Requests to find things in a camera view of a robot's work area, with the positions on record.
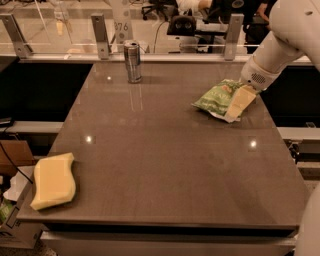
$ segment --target yellow sponge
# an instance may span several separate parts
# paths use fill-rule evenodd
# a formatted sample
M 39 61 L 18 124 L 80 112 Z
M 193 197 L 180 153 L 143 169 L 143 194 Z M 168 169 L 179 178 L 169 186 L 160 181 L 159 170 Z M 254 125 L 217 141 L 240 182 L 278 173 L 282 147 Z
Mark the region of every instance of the yellow sponge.
M 36 194 L 30 206 L 34 210 L 70 202 L 76 185 L 71 172 L 72 153 L 43 158 L 34 170 Z

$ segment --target tabletop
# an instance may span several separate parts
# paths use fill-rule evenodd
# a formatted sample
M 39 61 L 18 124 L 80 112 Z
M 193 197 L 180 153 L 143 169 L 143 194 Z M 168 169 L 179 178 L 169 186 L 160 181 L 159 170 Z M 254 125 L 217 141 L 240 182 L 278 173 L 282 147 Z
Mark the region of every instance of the tabletop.
M 18 218 L 42 223 L 295 229 L 309 196 L 264 103 L 228 124 L 191 104 L 243 63 L 94 64 L 50 155 L 72 152 L 71 203 Z

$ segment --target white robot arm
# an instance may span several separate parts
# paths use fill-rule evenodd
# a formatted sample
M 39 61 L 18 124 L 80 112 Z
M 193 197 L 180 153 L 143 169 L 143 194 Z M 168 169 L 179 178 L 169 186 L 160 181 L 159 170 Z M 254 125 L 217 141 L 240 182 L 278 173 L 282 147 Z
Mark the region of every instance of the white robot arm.
M 271 32 L 241 72 L 241 82 L 267 89 L 292 61 L 306 55 L 320 70 L 320 0 L 278 0 Z

